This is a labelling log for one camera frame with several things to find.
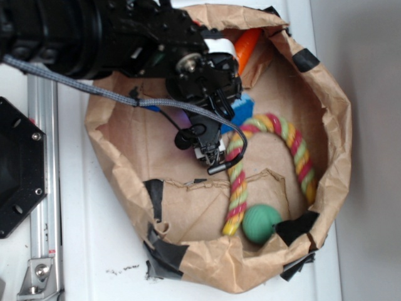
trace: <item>metal bracket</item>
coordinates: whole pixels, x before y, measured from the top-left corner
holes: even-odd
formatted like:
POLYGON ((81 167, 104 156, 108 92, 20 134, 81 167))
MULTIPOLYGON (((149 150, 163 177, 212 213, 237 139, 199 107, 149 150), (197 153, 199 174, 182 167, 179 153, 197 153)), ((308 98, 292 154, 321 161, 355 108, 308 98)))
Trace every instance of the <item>metal bracket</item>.
POLYGON ((58 169, 58 106, 55 82, 28 76, 28 112, 46 132, 47 196, 31 213, 31 258, 17 300, 63 300, 58 169))
POLYGON ((42 300, 56 293, 56 269, 53 268, 53 262, 53 258, 28 261, 28 269, 17 300, 42 300))

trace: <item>braided gray cable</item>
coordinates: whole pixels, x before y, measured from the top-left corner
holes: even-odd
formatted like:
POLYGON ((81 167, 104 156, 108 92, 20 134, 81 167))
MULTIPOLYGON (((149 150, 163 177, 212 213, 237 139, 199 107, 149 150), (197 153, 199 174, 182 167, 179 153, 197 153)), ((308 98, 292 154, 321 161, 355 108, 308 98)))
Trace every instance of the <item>braided gray cable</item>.
POLYGON ((232 129, 234 129, 241 137, 241 139, 244 141, 244 146, 242 148, 241 152, 241 158, 242 159, 243 154, 245 153, 246 147, 247 147, 247 140, 244 135, 244 133, 240 130, 238 126, 233 124, 232 122, 212 113, 211 111, 208 111, 204 108, 197 107, 196 105, 192 105, 190 103, 185 103, 185 102, 178 102, 176 100, 172 99, 166 99, 166 98, 151 98, 151 99, 134 99, 130 97, 126 97, 120 94, 117 94, 115 92, 111 92, 109 90, 105 90, 99 87, 87 85, 86 83, 79 82, 77 80, 74 80, 72 78, 66 77, 64 75, 60 75, 56 72, 53 72, 48 69, 40 68, 38 66, 32 65, 30 63, 27 63, 25 61, 17 60, 13 58, 11 55, 4 55, 3 62, 5 64, 12 66, 14 68, 17 68, 23 72, 36 75, 38 77, 43 77, 48 80, 54 80, 56 82, 62 83, 66 86, 69 86, 71 88, 77 89, 79 91, 89 93, 92 95, 97 95, 97 96, 102 96, 106 97, 112 100, 115 100, 116 102, 124 103, 126 105, 132 105, 134 107, 150 107, 150 106, 166 106, 166 107, 175 107, 175 108, 181 108, 182 110, 186 110, 195 114, 203 115, 207 118, 210 118, 212 120, 215 120, 221 124, 226 124, 232 129))

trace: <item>black tape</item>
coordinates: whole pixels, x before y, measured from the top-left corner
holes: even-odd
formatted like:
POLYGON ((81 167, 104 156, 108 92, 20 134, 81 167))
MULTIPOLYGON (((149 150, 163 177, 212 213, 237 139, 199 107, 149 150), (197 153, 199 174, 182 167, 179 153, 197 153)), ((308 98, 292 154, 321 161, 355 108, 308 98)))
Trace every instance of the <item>black tape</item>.
POLYGON ((308 233, 319 217, 319 213, 307 211, 294 221, 282 221, 274 228, 281 239, 289 246, 302 234, 308 233))
POLYGON ((194 179, 194 184, 198 184, 205 181, 207 181, 207 179, 194 179))
POLYGON ((173 8, 170 0, 159 0, 159 3, 164 11, 170 11, 173 8))
POLYGON ((148 240, 153 249, 143 244, 149 261, 148 275, 150 277, 181 279, 183 273, 179 270, 181 261, 189 246, 177 246, 161 240, 154 231, 153 226, 149 227, 148 240))
POLYGON ((161 180, 149 180, 143 182, 149 193, 150 200, 153 204, 154 218, 162 220, 162 201, 163 201, 163 181, 161 180))
POLYGON ((320 60, 315 57, 309 49, 305 48, 293 55, 293 61, 299 72, 307 72, 320 64, 320 60))
POLYGON ((303 265, 305 263, 312 263, 315 261, 315 252, 307 254, 306 256, 296 260, 292 263, 289 263, 284 266, 284 272, 280 274, 281 278, 290 281, 296 272, 302 271, 303 265))
POLYGON ((264 11, 265 13, 275 14, 277 17, 281 18, 280 15, 279 15, 279 13, 277 12, 277 10, 276 10, 274 7, 272 7, 272 6, 269 6, 268 8, 263 9, 263 11, 264 11))

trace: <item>screw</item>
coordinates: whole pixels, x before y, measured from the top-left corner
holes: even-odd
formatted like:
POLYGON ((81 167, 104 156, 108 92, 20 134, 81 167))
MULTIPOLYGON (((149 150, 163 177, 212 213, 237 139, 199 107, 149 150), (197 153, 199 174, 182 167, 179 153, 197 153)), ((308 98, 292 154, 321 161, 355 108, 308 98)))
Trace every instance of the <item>screw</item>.
POLYGON ((36 295, 38 292, 39 290, 37 285, 28 288, 28 293, 31 295, 36 295))
POLYGON ((187 19, 188 15, 185 14, 184 12, 180 13, 180 19, 185 20, 187 19))
POLYGON ((194 60, 187 60, 184 65, 185 70, 188 72, 194 72, 196 69, 196 61, 194 60))
POLYGON ((44 265, 44 264, 38 265, 35 268, 35 274, 39 278, 46 277, 47 275, 49 275, 49 272, 50 272, 49 267, 47 265, 44 265))
POLYGON ((197 30, 198 30, 198 29, 197 29, 194 25, 191 25, 191 26, 189 27, 189 33, 191 33, 191 34, 196 33, 197 30))
POLYGON ((133 10, 134 4, 133 4, 133 0, 128 0, 127 1, 127 9, 129 11, 133 10))
POLYGON ((32 134, 32 140, 39 141, 40 139, 42 139, 42 135, 40 133, 32 134))
POLYGON ((114 1, 109 1, 107 3, 107 7, 109 8, 109 10, 113 11, 116 8, 116 4, 114 1))

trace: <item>black hexagonal plate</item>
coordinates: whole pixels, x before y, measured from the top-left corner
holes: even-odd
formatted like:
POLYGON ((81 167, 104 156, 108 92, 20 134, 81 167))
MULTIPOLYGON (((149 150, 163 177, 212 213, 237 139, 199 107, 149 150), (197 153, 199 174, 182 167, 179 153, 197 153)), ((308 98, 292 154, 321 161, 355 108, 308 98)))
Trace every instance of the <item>black hexagonal plate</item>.
POLYGON ((0 238, 7 238, 46 196, 46 136, 0 97, 0 238))

